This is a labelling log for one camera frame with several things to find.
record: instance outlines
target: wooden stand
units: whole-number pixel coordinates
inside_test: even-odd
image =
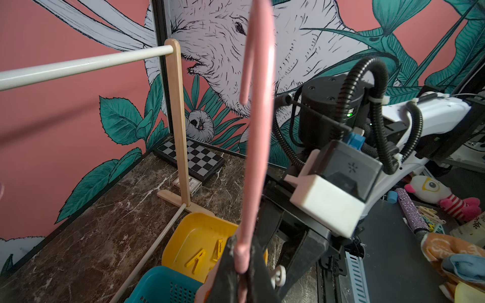
[[[170,107],[174,126],[175,153],[177,157],[178,178],[180,180],[180,196],[168,191],[158,191],[157,196],[173,205],[180,207],[185,203],[188,212],[202,212],[214,216],[211,211],[190,201],[189,167],[187,164],[187,138],[185,135],[185,105],[183,100],[182,57],[180,44],[175,39],[167,39],[165,45],[171,45],[174,52],[165,56]]]

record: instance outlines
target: pink hanger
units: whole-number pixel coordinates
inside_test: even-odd
[[[238,273],[245,273],[249,266],[249,249],[270,151],[275,77],[275,23],[273,7],[269,0],[253,0],[251,6],[239,97],[242,105],[248,102],[251,77],[251,128],[244,175],[242,221],[234,248],[234,267]]]

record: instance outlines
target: marble countertop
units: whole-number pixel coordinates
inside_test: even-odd
[[[219,218],[239,224],[244,159],[216,153],[225,159],[225,163],[192,201]],[[2,282],[0,302],[108,302],[177,211],[175,206],[156,195],[158,189],[178,193],[172,186],[177,177],[173,166],[149,154]],[[184,212],[179,217],[119,302],[131,294],[147,270],[161,264],[163,250],[186,214]],[[281,245],[282,241],[277,237],[270,242],[268,267],[271,269],[277,262]],[[316,287],[313,267],[295,283],[283,302],[316,302]]]

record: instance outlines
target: plush toy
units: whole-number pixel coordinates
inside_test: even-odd
[[[404,189],[424,202],[438,204],[447,214],[460,221],[470,221],[482,213],[478,198],[461,200],[443,183],[425,175],[414,176]]]

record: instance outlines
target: chessboard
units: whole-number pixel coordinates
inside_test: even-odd
[[[175,139],[170,139],[153,150],[158,157],[177,167]],[[197,142],[187,139],[187,160],[189,175],[205,184],[221,168],[224,159]]]

